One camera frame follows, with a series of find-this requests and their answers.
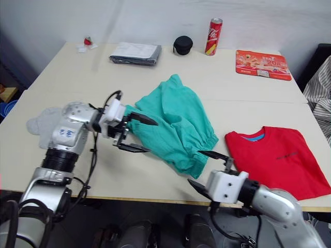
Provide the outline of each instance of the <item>striped cloth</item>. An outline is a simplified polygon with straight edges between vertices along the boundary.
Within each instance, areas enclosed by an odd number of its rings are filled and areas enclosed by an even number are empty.
[[[309,80],[304,95],[331,146],[331,56]]]

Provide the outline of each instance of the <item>coca-cola can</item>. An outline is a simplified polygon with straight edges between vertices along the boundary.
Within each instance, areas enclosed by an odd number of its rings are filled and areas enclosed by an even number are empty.
[[[223,20],[221,18],[212,18],[209,26],[207,45],[205,54],[212,56],[216,53],[219,35],[221,34]]]

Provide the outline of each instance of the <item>white wall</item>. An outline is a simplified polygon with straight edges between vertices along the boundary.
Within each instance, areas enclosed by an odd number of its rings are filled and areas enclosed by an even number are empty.
[[[209,21],[223,19],[219,48],[273,49],[295,77],[318,43],[331,43],[330,0],[0,0],[0,27],[37,72],[65,41],[205,46]]]

